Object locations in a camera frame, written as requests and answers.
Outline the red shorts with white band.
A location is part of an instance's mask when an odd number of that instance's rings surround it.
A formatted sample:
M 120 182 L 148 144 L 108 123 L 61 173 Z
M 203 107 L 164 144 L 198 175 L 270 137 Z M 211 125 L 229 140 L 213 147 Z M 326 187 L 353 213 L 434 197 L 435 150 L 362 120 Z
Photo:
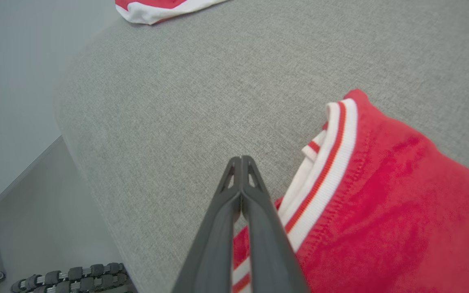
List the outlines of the red shorts with white band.
M 229 0 L 115 0 L 118 13 L 132 24 L 153 25 Z

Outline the red basketball jersey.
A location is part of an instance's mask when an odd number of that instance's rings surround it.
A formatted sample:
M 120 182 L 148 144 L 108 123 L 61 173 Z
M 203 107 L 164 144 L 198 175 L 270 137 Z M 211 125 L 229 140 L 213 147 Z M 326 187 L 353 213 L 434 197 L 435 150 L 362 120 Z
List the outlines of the red basketball jersey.
M 469 293 L 469 169 L 355 89 L 274 204 L 311 293 Z

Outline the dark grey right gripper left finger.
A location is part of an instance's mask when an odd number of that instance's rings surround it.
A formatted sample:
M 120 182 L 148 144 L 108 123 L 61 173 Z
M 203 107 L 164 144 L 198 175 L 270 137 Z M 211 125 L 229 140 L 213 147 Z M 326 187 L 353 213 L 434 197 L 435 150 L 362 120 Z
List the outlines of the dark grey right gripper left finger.
M 241 212 L 241 158 L 220 178 L 171 293 L 231 293 L 233 226 Z

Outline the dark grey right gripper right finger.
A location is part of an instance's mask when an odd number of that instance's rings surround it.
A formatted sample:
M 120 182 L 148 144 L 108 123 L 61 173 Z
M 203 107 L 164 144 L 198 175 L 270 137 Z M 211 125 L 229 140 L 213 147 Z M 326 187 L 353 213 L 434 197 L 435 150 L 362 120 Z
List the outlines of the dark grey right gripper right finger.
M 242 213 L 249 225 L 252 293 L 310 293 L 254 159 L 242 156 Z

